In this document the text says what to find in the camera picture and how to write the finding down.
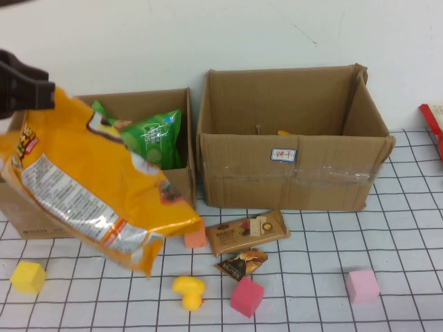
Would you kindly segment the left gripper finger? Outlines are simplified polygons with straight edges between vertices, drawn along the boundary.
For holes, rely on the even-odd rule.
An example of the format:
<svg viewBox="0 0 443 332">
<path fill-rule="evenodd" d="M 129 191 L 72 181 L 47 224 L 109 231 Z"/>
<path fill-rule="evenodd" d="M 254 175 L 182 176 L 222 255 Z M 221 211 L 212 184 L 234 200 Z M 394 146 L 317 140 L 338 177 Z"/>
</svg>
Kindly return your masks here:
<svg viewBox="0 0 443 332">
<path fill-rule="evenodd" d="M 54 94 L 53 82 L 1 79 L 1 119 L 10 118 L 16 111 L 53 109 Z"/>
<path fill-rule="evenodd" d="M 11 52 L 1 49 L 1 83 L 13 80 L 48 82 L 48 73 L 21 62 Z"/>
</svg>

